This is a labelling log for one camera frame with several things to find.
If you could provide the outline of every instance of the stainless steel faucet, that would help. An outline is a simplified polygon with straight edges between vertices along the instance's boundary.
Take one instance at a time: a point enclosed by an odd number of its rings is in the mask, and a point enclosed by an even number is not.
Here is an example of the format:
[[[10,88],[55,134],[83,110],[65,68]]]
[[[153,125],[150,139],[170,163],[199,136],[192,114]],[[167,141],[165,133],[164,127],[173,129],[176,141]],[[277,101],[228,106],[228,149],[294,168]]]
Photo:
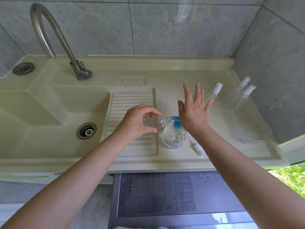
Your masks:
[[[75,59],[65,37],[63,36],[63,33],[61,32],[57,22],[55,21],[54,17],[48,11],[46,7],[44,7],[40,3],[33,3],[31,6],[31,19],[32,19],[32,24],[34,27],[34,30],[36,32],[36,35],[38,37],[38,40],[43,47],[45,53],[49,58],[55,57],[56,54],[53,50],[53,48],[50,45],[50,41],[47,37],[47,34],[45,33],[43,23],[42,23],[42,14],[45,16],[45,18],[48,20],[50,25],[52,26],[53,30],[55,31],[60,43],[63,46],[63,49],[67,53],[67,56],[70,59],[70,65],[73,68],[76,78],[78,80],[85,80],[85,79],[90,79],[92,77],[92,71],[87,70],[83,62],[80,62]]]

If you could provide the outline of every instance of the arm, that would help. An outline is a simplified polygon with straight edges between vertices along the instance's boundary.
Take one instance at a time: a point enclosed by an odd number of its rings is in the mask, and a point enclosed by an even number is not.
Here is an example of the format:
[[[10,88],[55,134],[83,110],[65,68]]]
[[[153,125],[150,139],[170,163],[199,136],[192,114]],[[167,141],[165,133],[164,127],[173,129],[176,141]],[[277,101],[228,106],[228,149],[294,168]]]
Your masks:
[[[209,126],[210,100],[196,85],[194,102],[184,84],[185,103],[178,101],[179,117],[202,146],[224,181],[261,228],[305,228],[305,199],[235,149]]]
[[[144,104],[128,109],[109,137],[29,200],[2,228],[69,228],[118,154],[141,135],[157,132],[142,122],[143,116],[155,114],[161,115]]]

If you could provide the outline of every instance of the bottle label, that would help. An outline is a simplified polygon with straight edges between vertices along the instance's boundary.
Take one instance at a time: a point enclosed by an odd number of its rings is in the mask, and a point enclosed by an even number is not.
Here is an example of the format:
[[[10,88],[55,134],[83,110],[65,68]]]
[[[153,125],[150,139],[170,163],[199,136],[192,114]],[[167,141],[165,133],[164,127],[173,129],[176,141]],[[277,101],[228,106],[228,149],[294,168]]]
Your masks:
[[[168,144],[169,146],[173,146],[173,147],[178,147],[179,146],[179,144],[171,144],[170,142],[167,142],[166,140],[164,140],[164,142],[166,144]]]

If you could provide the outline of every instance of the grass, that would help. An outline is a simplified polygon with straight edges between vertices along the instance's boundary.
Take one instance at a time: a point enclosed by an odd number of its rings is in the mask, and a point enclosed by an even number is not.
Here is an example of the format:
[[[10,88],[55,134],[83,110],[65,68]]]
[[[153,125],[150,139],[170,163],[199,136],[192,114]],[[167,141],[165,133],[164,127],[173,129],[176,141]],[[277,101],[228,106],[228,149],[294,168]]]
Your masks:
[[[269,173],[305,198],[305,162],[270,170]]]

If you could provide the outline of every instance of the forearm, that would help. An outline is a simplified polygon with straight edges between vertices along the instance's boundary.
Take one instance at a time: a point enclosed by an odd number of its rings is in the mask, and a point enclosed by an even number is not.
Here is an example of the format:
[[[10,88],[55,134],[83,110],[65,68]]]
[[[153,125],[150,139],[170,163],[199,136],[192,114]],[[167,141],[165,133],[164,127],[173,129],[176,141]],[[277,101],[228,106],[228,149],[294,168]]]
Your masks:
[[[212,128],[192,135],[225,182],[263,228],[305,228],[305,200],[235,149]]]
[[[3,228],[69,228],[116,156],[128,145],[112,134],[26,203]]]

